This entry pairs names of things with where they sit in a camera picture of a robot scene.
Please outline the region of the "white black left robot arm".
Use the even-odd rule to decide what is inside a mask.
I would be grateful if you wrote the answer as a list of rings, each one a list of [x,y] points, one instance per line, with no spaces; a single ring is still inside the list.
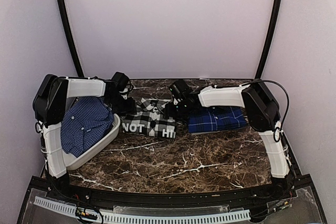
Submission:
[[[134,112],[130,79],[45,76],[33,101],[36,132],[48,174],[64,177],[95,157],[119,133],[120,116]]]

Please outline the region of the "blue plaid shirt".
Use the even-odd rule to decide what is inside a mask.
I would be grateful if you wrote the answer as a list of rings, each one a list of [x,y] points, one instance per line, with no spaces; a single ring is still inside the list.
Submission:
[[[246,119],[237,106],[201,107],[188,118],[190,133],[239,130],[246,126]]]

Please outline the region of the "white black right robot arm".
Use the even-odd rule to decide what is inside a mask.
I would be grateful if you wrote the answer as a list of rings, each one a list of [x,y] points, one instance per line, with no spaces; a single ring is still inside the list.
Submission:
[[[182,119],[199,108],[235,106],[245,109],[249,125],[258,132],[270,161],[273,178],[284,179],[290,173],[288,146],[283,140],[285,116],[268,89],[267,80],[255,79],[228,87],[217,85],[193,90],[184,80],[169,86],[173,100],[164,109],[166,118]]]

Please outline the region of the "black white checked shirt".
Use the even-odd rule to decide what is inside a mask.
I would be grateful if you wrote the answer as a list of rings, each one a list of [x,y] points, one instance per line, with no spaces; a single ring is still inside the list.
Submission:
[[[136,113],[122,117],[122,130],[125,133],[152,137],[175,138],[176,121],[165,118],[164,109],[169,100],[142,98],[136,104]]]

